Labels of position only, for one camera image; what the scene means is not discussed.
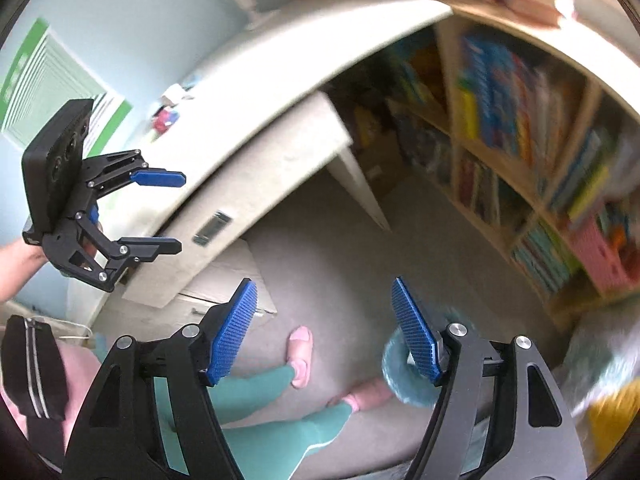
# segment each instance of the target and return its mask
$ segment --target bookshelf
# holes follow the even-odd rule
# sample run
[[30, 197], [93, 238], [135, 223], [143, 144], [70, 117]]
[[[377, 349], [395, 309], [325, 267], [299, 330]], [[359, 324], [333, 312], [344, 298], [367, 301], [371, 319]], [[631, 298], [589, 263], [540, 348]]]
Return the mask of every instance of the bookshelf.
[[[567, 22], [561, 28], [546, 28], [528, 23], [507, 9], [469, 0], [439, 0], [451, 6], [453, 16], [435, 24], [436, 44], [442, 64], [447, 98], [447, 116], [437, 110], [417, 105], [399, 103], [412, 114], [436, 126], [450, 137], [452, 149], [451, 188], [441, 189], [456, 209], [484, 236], [500, 255], [519, 272], [522, 272], [511, 252], [539, 221], [551, 227], [555, 235], [569, 246], [570, 235], [559, 225], [550, 209], [550, 202], [572, 162], [593, 126], [604, 96], [610, 96], [622, 110], [640, 123], [640, 67], [615, 45], [595, 31], [576, 22]], [[480, 140], [469, 139], [465, 134], [463, 103], [458, 91], [458, 77], [463, 67], [462, 36], [477, 24], [488, 25], [527, 41], [552, 54], [576, 71], [581, 79], [580, 91], [574, 92], [575, 114], [568, 129], [569, 134], [553, 172], [548, 176], [542, 195], [536, 187], [532, 169], [521, 159], [489, 148]], [[460, 200], [461, 164], [463, 157], [471, 154], [493, 170], [530, 207], [518, 230], [495, 226], [483, 221]], [[560, 330], [569, 330], [579, 316], [604, 304], [640, 294], [640, 284], [624, 290], [599, 293], [588, 275], [578, 271], [554, 294], [549, 295], [522, 272], [545, 305], [546, 312]]]

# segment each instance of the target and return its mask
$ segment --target camera lens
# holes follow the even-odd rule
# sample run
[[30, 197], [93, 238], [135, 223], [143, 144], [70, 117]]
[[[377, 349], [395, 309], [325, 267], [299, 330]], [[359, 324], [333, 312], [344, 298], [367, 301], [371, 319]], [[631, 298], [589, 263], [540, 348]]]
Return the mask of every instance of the camera lens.
[[75, 150], [76, 150], [76, 136], [74, 135], [73, 137], [71, 137], [71, 140], [66, 146], [65, 160], [69, 160], [73, 156]]
[[60, 176], [60, 169], [62, 168], [62, 158], [57, 156], [53, 163], [53, 170], [51, 170], [51, 180], [55, 182]]

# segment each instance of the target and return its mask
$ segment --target teal pants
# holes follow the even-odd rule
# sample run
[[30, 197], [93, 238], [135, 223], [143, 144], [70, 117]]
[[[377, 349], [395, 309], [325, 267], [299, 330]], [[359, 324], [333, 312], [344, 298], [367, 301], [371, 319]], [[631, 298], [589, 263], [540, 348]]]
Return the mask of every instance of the teal pants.
[[[242, 420], [264, 408], [289, 386], [294, 371], [288, 365], [248, 378], [226, 377], [209, 397], [220, 424]], [[188, 474], [175, 433], [174, 415], [165, 378], [155, 378], [158, 419], [164, 451], [172, 469]], [[302, 459], [330, 444], [351, 415], [345, 403], [300, 420], [268, 422], [223, 430], [245, 480], [289, 480]]]

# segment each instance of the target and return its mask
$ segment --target cardboard box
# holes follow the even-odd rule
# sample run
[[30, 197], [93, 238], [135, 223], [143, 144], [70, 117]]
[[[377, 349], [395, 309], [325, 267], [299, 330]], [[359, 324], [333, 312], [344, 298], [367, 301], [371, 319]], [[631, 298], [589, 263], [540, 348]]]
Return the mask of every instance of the cardboard box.
[[409, 175], [395, 132], [378, 136], [357, 159], [377, 199], [386, 196]]

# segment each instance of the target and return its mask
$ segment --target person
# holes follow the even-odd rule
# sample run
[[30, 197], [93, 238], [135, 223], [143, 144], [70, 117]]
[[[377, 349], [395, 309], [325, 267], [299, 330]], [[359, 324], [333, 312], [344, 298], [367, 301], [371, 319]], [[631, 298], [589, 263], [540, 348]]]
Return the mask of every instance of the person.
[[[47, 262], [40, 247], [16, 240], [0, 248], [0, 303], [12, 298]], [[220, 424], [237, 422], [266, 407], [289, 388], [305, 388], [312, 370], [313, 334], [306, 326], [295, 329], [287, 341], [286, 362], [247, 378], [226, 377], [208, 388]], [[63, 423], [65, 447], [84, 396], [106, 357], [103, 348], [94, 355], [86, 348], [58, 342], [67, 377], [69, 402]], [[156, 405], [162, 442], [169, 466], [188, 474], [178, 435], [175, 432], [169, 392], [165, 378], [155, 378]], [[26, 419], [17, 406], [0, 392], [16, 423], [26, 435]], [[312, 455], [334, 441], [354, 413], [381, 406], [393, 396], [382, 377], [373, 378], [335, 397], [328, 405], [298, 420], [281, 420], [223, 429], [228, 446], [246, 480], [288, 480], [305, 456]]]

